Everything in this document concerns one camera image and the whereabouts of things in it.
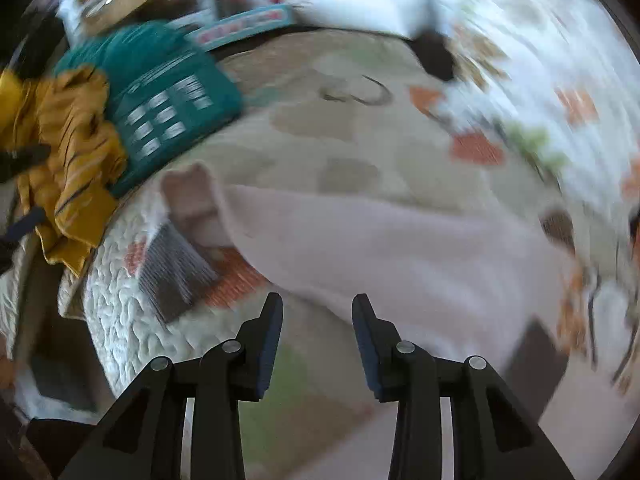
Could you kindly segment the pink and grey knit sweater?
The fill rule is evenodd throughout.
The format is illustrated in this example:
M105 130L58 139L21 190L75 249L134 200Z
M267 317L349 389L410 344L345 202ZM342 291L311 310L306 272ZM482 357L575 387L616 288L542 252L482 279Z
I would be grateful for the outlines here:
M200 165L160 178L190 240L229 245L272 284L347 316L358 294L435 356L508 364L530 322L552 324L573 258L507 214L441 214L228 185Z

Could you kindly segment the mustard yellow striped garment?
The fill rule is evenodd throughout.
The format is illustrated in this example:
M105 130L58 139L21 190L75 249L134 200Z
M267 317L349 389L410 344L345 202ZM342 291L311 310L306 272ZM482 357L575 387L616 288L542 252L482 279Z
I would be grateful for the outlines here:
M104 73L89 65L43 79L1 73L1 147L51 149L17 177L21 205L44 210L46 221L36 227L44 258L75 275L99 247L118 205L108 187L127 166L117 130L104 116L109 93Z

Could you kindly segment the teal printed bag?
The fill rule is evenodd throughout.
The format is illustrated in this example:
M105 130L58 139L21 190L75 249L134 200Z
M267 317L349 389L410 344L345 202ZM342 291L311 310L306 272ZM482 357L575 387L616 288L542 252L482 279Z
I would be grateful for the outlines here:
M242 113L241 91L214 58L164 22L90 38L68 50L54 71L85 65L106 76L105 118L128 157L111 185L117 198Z

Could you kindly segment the heart patterned quilt bedspread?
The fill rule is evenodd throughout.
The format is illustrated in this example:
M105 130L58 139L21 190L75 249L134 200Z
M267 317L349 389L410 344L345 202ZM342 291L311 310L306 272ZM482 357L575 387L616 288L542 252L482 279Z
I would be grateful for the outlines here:
M616 37L160 25L1 75L37 243L114 405L55 477L614 479L639 461L639 65Z

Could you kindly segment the white floral pillow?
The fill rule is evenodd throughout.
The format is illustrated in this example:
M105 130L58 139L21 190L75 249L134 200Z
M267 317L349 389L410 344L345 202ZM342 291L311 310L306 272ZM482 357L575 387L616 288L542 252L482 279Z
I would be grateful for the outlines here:
M485 133L621 236L639 211L639 63L597 0L431 0L454 60L413 105Z

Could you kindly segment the teal edged flat box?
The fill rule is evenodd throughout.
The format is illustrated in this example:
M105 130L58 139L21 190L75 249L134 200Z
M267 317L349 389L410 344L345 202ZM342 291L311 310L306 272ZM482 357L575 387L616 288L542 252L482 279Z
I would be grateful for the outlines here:
M264 32L287 28L295 24L295 15L290 6L270 4L270 6L233 14L213 25L188 32L186 39L205 51L211 51Z

